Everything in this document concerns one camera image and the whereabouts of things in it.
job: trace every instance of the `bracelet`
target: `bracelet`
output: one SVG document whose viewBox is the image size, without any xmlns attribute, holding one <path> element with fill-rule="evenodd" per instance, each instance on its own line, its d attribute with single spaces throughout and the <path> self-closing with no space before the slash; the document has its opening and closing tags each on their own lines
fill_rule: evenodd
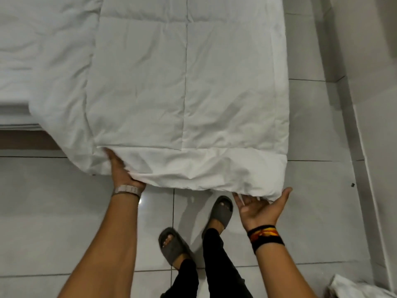
<svg viewBox="0 0 397 298">
<path fill-rule="evenodd" d="M 257 249 L 264 244 L 276 243 L 285 245 L 280 235 L 278 234 L 275 226 L 263 225 L 254 228 L 247 232 L 247 235 L 251 241 L 252 249 L 256 253 Z"/>
</svg>

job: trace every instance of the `white duvet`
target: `white duvet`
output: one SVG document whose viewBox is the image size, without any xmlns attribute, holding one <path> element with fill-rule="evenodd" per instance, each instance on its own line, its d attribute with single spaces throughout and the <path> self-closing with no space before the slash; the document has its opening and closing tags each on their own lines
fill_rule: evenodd
<svg viewBox="0 0 397 298">
<path fill-rule="evenodd" d="M 282 0 L 29 0 L 30 111 L 69 159 L 146 183 L 276 197 L 287 163 Z"/>
</svg>

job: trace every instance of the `white tile floor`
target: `white tile floor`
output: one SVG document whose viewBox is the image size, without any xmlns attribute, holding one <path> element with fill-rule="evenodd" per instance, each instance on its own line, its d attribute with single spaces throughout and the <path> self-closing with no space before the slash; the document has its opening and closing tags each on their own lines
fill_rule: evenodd
<svg viewBox="0 0 397 298">
<path fill-rule="evenodd" d="M 294 192 L 278 228 L 299 269 L 321 295 L 333 274 L 372 282 L 360 204 L 335 85 L 326 83 L 311 0 L 284 0 L 291 127 L 285 185 Z M 111 180 L 89 176 L 62 153 L 0 151 L 0 298 L 55 297 L 94 236 Z M 174 226 L 200 245 L 219 193 L 148 186 L 139 206 L 138 256 L 132 297 L 159 297 L 177 272 L 157 246 Z M 254 297 L 264 297 L 256 260 L 237 212 L 222 234 L 225 248 Z M 199 297 L 209 297 L 205 271 Z"/>
</svg>

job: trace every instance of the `slide sandal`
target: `slide sandal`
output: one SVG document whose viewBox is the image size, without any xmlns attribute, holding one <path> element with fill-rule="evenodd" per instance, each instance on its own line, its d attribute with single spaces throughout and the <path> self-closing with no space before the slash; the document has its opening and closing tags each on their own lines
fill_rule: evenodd
<svg viewBox="0 0 397 298">
<path fill-rule="evenodd" d="M 201 234 L 201 238 L 204 238 L 205 232 L 208 229 L 208 224 L 212 219 L 219 220 L 226 229 L 232 214 L 233 202 L 226 195 L 221 195 L 212 207 L 210 218 L 208 219 L 208 223 Z"/>
<path fill-rule="evenodd" d="M 164 242 L 170 234 L 173 235 L 172 240 L 163 247 Z M 185 241 L 172 227 L 168 227 L 164 229 L 163 232 L 161 232 L 160 236 L 158 237 L 158 243 L 160 245 L 161 253 L 164 255 L 164 257 L 171 266 L 179 255 L 184 253 L 190 255 L 190 250 L 186 246 Z"/>
</svg>

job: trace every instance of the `metal watch band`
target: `metal watch band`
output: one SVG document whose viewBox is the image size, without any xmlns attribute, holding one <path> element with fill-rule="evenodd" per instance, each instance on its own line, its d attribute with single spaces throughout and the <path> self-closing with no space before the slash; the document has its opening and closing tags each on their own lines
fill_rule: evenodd
<svg viewBox="0 0 397 298">
<path fill-rule="evenodd" d="M 135 186 L 120 185 L 113 190 L 112 196 L 119 194 L 119 193 L 135 194 L 136 196 L 138 196 L 138 198 L 141 198 L 142 191 L 138 187 L 135 187 Z"/>
</svg>

